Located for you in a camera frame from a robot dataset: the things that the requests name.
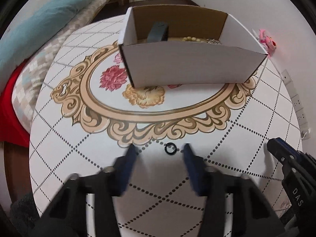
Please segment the white cardboard box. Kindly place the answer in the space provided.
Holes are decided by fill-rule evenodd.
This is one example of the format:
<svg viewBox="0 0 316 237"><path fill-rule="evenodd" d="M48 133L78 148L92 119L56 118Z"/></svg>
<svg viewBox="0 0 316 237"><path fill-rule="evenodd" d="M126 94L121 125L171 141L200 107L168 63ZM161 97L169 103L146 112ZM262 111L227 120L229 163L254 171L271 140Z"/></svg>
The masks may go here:
<svg viewBox="0 0 316 237"><path fill-rule="evenodd" d="M155 22L167 41L147 43ZM177 84L243 84L267 51L233 15L190 5L127 9L118 46L135 88Z"/></svg>

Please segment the black smart wristband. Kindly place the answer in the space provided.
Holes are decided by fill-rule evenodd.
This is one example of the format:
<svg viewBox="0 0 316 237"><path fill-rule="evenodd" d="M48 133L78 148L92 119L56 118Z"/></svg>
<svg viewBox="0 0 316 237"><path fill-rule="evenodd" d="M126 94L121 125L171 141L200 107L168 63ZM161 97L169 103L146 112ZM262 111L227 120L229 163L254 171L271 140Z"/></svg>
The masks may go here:
<svg viewBox="0 0 316 237"><path fill-rule="evenodd" d="M147 36L147 43L167 41L169 25L164 22L155 22Z"/></svg>

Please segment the red blanket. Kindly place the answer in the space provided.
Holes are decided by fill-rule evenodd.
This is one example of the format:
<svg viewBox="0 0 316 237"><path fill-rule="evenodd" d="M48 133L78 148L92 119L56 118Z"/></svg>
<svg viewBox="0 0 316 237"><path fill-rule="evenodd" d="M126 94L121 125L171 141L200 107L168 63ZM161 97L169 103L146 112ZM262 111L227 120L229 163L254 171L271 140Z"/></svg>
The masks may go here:
<svg viewBox="0 0 316 237"><path fill-rule="evenodd" d="M30 134L19 122L12 105L12 93L18 76L26 65L24 60L11 74L3 92L1 93L1 129L0 141L29 147Z"/></svg>

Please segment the patterned white tablecloth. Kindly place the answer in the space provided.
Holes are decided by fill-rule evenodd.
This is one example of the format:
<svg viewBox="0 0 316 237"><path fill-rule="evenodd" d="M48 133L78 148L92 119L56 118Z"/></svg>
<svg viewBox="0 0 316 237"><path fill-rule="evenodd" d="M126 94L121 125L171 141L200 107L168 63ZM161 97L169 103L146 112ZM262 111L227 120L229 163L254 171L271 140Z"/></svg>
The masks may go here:
<svg viewBox="0 0 316 237"><path fill-rule="evenodd" d="M280 74L265 60L244 84L134 89L117 39L123 17L72 33L56 55L35 107L29 170L43 213L68 176L111 166L130 144L138 159L114 200L122 236L196 236L205 200L191 188L182 148L190 144L225 174L247 174L278 216L290 207L282 166L266 150L280 137L302 147Z"/></svg>

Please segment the checkered bed sheet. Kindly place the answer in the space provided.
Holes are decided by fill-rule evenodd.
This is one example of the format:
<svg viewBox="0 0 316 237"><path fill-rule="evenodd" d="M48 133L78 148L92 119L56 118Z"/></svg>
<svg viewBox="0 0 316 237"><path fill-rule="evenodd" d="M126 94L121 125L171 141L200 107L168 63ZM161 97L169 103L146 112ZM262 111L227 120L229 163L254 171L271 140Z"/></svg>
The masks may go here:
<svg viewBox="0 0 316 237"><path fill-rule="evenodd" d="M88 25L109 1L92 0L89 2L23 66L23 70L13 86L11 102L18 125L27 133L31 132L36 101L58 51L73 32Z"/></svg>

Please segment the pink panther plush toy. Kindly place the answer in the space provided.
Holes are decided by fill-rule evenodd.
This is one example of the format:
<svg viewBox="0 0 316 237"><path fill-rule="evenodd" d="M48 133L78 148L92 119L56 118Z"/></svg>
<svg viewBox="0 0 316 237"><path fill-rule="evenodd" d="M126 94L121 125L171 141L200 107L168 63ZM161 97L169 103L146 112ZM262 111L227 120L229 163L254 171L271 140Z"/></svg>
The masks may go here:
<svg viewBox="0 0 316 237"><path fill-rule="evenodd" d="M276 51L275 41L267 34L265 29L259 29L259 42L263 44L269 56L272 56Z"/></svg>

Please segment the teal blue duvet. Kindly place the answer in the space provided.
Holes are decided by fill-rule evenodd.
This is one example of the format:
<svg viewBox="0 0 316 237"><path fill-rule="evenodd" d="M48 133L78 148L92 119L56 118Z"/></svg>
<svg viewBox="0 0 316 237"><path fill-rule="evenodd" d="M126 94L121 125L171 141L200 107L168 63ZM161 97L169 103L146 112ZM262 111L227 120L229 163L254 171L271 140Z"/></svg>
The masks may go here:
<svg viewBox="0 0 316 237"><path fill-rule="evenodd" d="M51 0L1 39L1 78L30 57L93 0Z"/></svg>

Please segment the white wall power strip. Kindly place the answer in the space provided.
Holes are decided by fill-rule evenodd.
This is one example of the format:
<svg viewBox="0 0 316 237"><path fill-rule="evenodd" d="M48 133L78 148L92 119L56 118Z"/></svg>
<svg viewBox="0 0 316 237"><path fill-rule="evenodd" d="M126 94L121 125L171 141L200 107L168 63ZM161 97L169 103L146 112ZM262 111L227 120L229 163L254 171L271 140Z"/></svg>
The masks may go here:
<svg viewBox="0 0 316 237"><path fill-rule="evenodd" d="M285 84L285 87L288 91L291 102L293 104L296 117L298 120L298 124L299 124L301 138L302 140L307 140L310 138L311 129L309 127L308 120L306 118L302 101L299 97L299 94L296 91L293 80L287 70L282 71L281 78L283 80L283 83Z"/></svg>

